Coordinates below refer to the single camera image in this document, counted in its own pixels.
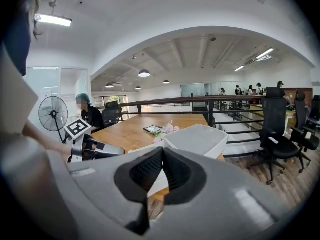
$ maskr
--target wooden table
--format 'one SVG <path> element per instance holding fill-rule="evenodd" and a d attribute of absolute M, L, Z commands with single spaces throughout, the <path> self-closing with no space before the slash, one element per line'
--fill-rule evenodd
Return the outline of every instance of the wooden table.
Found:
<path fill-rule="evenodd" d="M 121 147 L 128 151 L 138 150 L 154 143 L 155 136 L 146 133 L 144 128 L 151 125 L 164 127 L 173 120 L 172 125 L 181 130 L 194 125 L 207 126 L 208 123 L 202 114 L 140 114 L 131 119 L 100 130 L 92 137 L 100 142 Z"/>

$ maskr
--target ceiling lamp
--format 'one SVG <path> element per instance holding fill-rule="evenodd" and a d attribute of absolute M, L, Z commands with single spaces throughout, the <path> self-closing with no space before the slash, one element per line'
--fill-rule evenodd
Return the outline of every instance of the ceiling lamp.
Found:
<path fill-rule="evenodd" d="M 36 14 L 34 18 L 38 22 L 51 23 L 51 24 L 65 26 L 65 27 L 70 27 L 72 23 L 72 19 L 52 16 L 52 15 L 45 15 L 45 14 Z"/>
<path fill-rule="evenodd" d="M 108 82 L 105 86 L 105 88 L 113 88 L 114 85 L 111 82 Z"/>
<path fill-rule="evenodd" d="M 148 70 L 143 69 L 139 72 L 138 76 L 141 78 L 146 78 L 146 77 L 150 76 L 150 73 Z"/>
<path fill-rule="evenodd" d="M 242 70 L 245 66 L 241 66 L 241 67 L 238 67 L 234 72 L 237 72 L 239 70 Z"/>
<path fill-rule="evenodd" d="M 259 55 L 258 57 L 256 57 L 257 60 L 261 59 L 263 56 L 271 53 L 274 49 L 270 48 L 269 50 L 266 50 L 264 53 L 262 53 L 261 55 Z"/>

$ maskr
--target railing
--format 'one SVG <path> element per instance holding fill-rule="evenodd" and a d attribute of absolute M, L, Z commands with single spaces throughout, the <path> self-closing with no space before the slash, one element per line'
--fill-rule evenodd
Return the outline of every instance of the railing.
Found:
<path fill-rule="evenodd" d="M 210 127 L 215 127 L 216 125 L 229 125 L 229 124 L 244 124 L 251 130 L 245 131 L 230 131 L 226 132 L 229 135 L 238 135 L 238 134 L 250 134 L 250 133 L 258 133 L 261 129 L 258 129 L 252 124 L 257 124 L 258 126 L 262 126 L 262 122 L 264 121 L 264 116 L 258 114 L 257 112 L 263 112 L 261 106 L 244 103 L 243 101 L 260 101 L 261 96 L 253 96 L 253 95 L 215 95 L 215 96 L 203 96 L 203 97 L 179 97 L 179 98 L 166 98 L 166 99 L 155 99 L 155 100 L 144 100 L 144 101 L 136 101 L 130 103 L 120 104 L 120 107 L 137 107 L 138 112 L 125 112 L 123 115 L 204 115 L 207 116 L 207 122 Z M 182 104 L 187 103 L 198 103 L 205 102 L 208 110 L 205 111 L 174 111 L 174 112 L 142 112 L 143 106 L 147 106 L 148 108 L 155 107 L 155 105 L 159 105 L 158 107 L 168 107 L 168 106 L 182 106 Z M 244 106 L 253 106 L 258 107 L 259 109 L 250 110 L 244 109 Z M 224 113 L 227 115 L 232 115 L 233 121 L 221 121 L 214 122 L 214 114 Z M 248 116 L 243 115 L 243 113 L 251 113 L 255 116 L 261 117 L 261 119 L 252 119 Z M 259 140 L 258 138 L 245 139 L 239 141 L 228 141 L 227 144 L 235 144 L 235 143 L 247 143 L 254 142 Z"/>

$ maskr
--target white plastic box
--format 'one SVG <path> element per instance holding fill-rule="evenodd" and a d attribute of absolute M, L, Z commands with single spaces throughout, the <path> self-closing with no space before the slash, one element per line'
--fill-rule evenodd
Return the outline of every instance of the white plastic box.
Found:
<path fill-rule="evenodd" d="M 196 124 L 164 136 L 167 146 L 216 159 L 226 148 L 228 134 L 224 131 Z"/>

